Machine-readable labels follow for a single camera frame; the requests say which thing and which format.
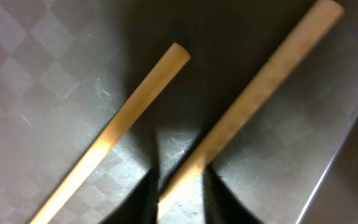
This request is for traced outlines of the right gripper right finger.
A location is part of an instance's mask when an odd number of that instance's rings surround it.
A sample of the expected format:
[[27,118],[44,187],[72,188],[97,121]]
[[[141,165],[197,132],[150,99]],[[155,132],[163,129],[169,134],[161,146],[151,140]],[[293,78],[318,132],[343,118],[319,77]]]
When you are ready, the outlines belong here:
[[211,166],[203,171],[203,208],[206,224],[263,224],[238,201]]

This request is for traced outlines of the brown serving tray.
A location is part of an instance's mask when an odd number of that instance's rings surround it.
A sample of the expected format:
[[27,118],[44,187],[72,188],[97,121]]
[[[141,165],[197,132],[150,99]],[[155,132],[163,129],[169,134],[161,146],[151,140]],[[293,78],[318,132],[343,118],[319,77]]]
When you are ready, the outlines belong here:
[[[158,193],[311,1],[0,1],[0,223],[28,223],[174,42],[190,61],[53,217]],[[358,223],[358,1],[212,162],[263,223]],[[157,223],[206,223],[203,173]]]

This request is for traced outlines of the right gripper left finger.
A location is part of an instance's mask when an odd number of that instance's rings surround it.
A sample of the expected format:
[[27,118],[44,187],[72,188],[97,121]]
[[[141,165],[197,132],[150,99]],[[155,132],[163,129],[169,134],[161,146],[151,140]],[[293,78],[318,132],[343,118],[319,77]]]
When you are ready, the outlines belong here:
[[129,196],[100,224],[156,224],[158,175],[149,169]]

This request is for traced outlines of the wooden chopstick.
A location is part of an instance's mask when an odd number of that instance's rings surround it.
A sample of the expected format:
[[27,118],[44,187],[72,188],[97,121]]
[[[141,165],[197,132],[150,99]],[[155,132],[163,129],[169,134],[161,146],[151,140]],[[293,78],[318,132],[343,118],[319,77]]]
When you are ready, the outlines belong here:
[[31,219],[30,224],[48,223],[58,213],[190,58],[188,51],[176,42],[168,48],[53,194],[49,196]]
[[233,104],[175,172],[159,197],[157,218],[162,218],[170,210],[184,193],[185,185],[202,173],[343,14],[344,8],[333,0],[317,0],[308,9]]

